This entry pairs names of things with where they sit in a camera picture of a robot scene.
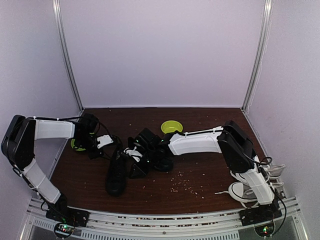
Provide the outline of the black sneaker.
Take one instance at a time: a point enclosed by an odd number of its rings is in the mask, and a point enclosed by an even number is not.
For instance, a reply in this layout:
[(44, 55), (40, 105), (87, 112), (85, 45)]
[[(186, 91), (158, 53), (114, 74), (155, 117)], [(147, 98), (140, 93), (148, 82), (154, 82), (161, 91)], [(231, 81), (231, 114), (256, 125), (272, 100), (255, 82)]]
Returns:
[(116, 147), (109, 164), (105, 179), (105, 190), (113, 197), (119, 197), (127, 185), (126, 158), (122, 155), (122, 149)]
[(156, 150), (150, 154), (152, 167), (160, 172), (169, 172), (174, 167), (174, 162), (168, 157), (164, 150)]

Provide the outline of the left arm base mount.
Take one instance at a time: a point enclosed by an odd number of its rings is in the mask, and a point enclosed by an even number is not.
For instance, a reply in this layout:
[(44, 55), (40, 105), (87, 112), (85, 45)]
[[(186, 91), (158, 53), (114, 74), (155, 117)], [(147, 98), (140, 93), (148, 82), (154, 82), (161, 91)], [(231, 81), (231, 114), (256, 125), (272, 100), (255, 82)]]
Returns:
[(59, 239), (69, 238), (78, 227), (86, 227), (90, 213), (85, 210), (67, 208), (66, 214), (62, 214), (56, 209), (49, 207), (45, 217), (56, 221), (53, 227), (53, 233)]

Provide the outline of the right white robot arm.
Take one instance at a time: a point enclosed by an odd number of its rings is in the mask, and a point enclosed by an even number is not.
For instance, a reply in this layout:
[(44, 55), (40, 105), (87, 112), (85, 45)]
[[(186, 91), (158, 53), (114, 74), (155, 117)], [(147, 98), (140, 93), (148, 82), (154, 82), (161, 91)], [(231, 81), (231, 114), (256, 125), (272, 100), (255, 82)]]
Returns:
[(173, 156), (192, 153), (219, 153), (233, 174), (238, 174), (253, 190), (259, 205), (256, 216), (268, 220), (275, 212), (274, 189), (268, 180), (254, 145), (248, 135), (232, 120), (223, 126), (194, 132), (171, 132), (160, 138), (148, 128), (144, 128), (135, 138), (128, 138), (124, 153), (134, 159), (131, 178), (142, 178), (149, 167), (160, 172), (173, 169)]

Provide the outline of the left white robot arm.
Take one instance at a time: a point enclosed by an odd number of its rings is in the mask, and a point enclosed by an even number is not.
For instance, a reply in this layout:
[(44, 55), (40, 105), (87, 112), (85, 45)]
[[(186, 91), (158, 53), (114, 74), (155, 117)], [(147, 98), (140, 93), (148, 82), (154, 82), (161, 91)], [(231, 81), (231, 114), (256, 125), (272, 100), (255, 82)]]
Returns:
[(43, 139), (73, 139), (74, 147), (88, 151), (89, 157), (103, 154), (103, 147), (114, 143), (110, 134), (97, 136), (100, 121), (92, 114), (83, 117), (45, 118), (15, 115), (3, 137), (1, 151), (13, 171), (37, 192), (61, 222), (72, 218), (67, 198), (48, 179), (35, 157), (35, 142)]

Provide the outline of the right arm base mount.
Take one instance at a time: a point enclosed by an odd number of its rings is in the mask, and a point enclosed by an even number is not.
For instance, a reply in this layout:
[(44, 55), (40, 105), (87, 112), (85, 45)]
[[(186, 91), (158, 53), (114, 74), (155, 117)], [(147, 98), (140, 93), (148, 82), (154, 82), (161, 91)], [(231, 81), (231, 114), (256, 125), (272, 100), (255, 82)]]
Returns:
[(253, 225), (255, 233), (262, 238), (270, 238), (276, 232), (275, 219), (282, 215), (282, 211), (273, 204), (249, 207), (239, 212), (242, 226)]

